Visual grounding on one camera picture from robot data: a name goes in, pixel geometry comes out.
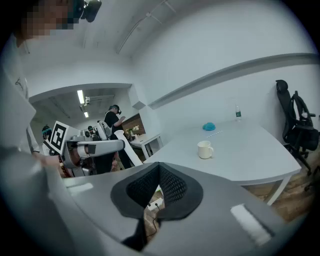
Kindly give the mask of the white desk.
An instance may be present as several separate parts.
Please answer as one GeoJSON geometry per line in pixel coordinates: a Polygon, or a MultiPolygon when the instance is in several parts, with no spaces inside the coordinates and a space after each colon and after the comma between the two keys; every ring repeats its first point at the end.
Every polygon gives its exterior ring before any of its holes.
{"type": "Polygon", "coordinates": [[[163,142],[160,134],[156,134],[153,136],[147,134],[138,135],[133,141],[130,142],[130,144],[132,147],[141,148],[144,157],[147,160],[154,154],[152,147],[150,146],[150,143],[152,143],[153,141],[157,141],[158,147],[155,150],[155,152],[157,152],[163,147],[163,142]]]}

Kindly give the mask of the black mesh office chair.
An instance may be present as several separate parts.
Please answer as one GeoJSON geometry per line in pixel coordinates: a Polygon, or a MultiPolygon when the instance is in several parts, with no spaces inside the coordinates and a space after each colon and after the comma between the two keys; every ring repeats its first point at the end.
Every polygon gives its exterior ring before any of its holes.
{"type": "Polygon", "coordinates": [[[285,125],[282,133],[284,147],[291,155],[300,160],[307,168],[307,174],[312,174],[312,169],[306,159],[309,151],[315,151],[319,144],[320,134],[314,128],[312,117],[304,100],[298,92],[290,94],[288,84],[282,79],[276,82],[276,93],[285,116],[285,125]]]}

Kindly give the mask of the person's white shirt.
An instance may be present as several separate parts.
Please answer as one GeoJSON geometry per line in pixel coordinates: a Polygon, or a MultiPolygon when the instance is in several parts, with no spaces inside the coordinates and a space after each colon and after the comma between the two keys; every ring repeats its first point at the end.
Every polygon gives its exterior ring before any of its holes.
{"type": "Polygon", "coordinates": [[[31,129],[35,114],[17,39],[11,34],[0,51],[0,148],[41,153],[31,129]]]}

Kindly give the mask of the white gray device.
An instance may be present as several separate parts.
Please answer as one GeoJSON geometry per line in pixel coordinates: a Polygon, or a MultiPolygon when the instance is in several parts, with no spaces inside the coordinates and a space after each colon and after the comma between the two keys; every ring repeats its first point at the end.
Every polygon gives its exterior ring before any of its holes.
{"type": "Polygon", "coordinates": [[[108,126],[104,125],[103,121],[98,120],[96,128],[97,128],[98,135],[102,141],[106,141],[110,139],[112,132],[108,126]]]}

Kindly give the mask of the cream ceramic mug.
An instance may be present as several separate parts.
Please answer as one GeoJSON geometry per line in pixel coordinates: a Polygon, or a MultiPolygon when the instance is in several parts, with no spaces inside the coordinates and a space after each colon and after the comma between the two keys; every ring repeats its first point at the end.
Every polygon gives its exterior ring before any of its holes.
{"type": "Polygon", "coordinates": [[[212,148],[210,141],[207,141],[207,140],[200,141],[197,144],[197,148],[198,148],[198,156],[201,159],[206,160],[213,157],[214,149],[212,148]]]}

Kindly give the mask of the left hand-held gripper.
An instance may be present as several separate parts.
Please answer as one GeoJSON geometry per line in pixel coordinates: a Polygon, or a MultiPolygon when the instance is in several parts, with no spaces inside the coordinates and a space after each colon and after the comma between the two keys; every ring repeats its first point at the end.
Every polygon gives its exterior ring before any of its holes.
{"type": "Polygon", "coordinates": [[[70,168],[66,164],[65,154],[67,147],[76,146],[80,157],[99,157],[125,148],[125,142],[117,140],[93,141],[89,132],[84,132],[62,122],[56,121],[50,139],[52,148],[61,157],[62,169],[67,177],[92,176],[97,174],[95,160],[92,158],[80,159],[79,166],[70,168]]]}

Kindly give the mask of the person's left hand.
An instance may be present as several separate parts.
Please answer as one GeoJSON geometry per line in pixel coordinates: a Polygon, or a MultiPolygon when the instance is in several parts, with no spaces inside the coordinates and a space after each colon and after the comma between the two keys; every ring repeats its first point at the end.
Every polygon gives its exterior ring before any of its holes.
{"type": "Polygon", "coordinates": [[[78,154],[78,147],[76,145],[67,146],[65,154],[65,162],[69,168],[74,168],[80,164],[80,156],[78,154]]]}

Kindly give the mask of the white power strip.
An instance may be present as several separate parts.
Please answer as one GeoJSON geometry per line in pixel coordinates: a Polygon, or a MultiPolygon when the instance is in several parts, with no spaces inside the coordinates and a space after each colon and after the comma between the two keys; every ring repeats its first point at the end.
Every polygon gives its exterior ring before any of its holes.
{"type": "Polygon", "coordinates": [[[153,210],[160,210],[161,205],[164,203],[164,200],[162,198],[158,198],[156,200],[152,200],[151,202],[148,203],[147,205],[147,209],[149,211],[153,211],[153,210]]]}

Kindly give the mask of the white flowers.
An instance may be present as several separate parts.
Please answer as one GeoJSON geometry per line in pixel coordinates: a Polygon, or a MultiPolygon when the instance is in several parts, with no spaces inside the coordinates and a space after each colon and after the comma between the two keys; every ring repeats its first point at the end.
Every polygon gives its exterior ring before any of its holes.
{"type": "Polygon", "coordinates": [[[136,126],[133,126],[133,127],[131,127],[131,128],[127,128],[126,130],[125,130],[125,132],[126,132],[126,134],[128,135],[128,136],[130,136],[130,137],[134,137],[135,135],[139,135],[140,134],[140,128],[139,128],[139,126],[138,125],[136,125],[136,126]]]}

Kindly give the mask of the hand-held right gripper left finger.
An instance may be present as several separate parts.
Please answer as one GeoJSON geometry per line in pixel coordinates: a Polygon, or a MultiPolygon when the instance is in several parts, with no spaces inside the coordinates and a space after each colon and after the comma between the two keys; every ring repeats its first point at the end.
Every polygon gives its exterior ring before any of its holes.
{"type": "Polygon", "coordinates": [[[76,212],[78,250],[159,250],[160,231],[147,232],[144,213],[159,185],[159,164],[67,179],[76,212]]]}

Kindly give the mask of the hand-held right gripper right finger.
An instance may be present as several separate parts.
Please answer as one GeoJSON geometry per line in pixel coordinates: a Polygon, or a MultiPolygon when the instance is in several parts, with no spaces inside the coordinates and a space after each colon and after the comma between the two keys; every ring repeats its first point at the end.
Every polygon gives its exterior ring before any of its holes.
{"type": "Polygon", "coordinates": [[[203,189],[199,206],[186,218],[164,221],[145,246],[147,256],[273,256],[290,236],[284,220],[234,182],[169,164],[203,189]]]}

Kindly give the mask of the white table leg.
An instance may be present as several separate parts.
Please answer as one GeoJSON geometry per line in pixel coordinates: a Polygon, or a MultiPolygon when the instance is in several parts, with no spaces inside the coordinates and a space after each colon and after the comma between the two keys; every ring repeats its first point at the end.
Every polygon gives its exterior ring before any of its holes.
{"type": "Polygon", "coordinates": [[[284,179],[278,180],[274,183],[269,194],[264,199],[264,202],[267,205],[271,206],[277,200],[277,198],[281,195],[281,193],[284,191],[285,187],[289,183],[291,177],[292,177],[291,175],[287,176],[284,179]]]}

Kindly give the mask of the person's left forearm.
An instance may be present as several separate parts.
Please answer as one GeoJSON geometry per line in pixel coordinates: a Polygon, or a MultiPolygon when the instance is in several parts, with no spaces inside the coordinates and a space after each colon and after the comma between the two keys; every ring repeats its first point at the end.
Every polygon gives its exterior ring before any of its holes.
{"type": "Polygon", "coordinates": [[[33,151],[32,156],[40,161],[43,166],[60,167],[60,159],[58,155],[46,156],[37,151],[33,151]]]}

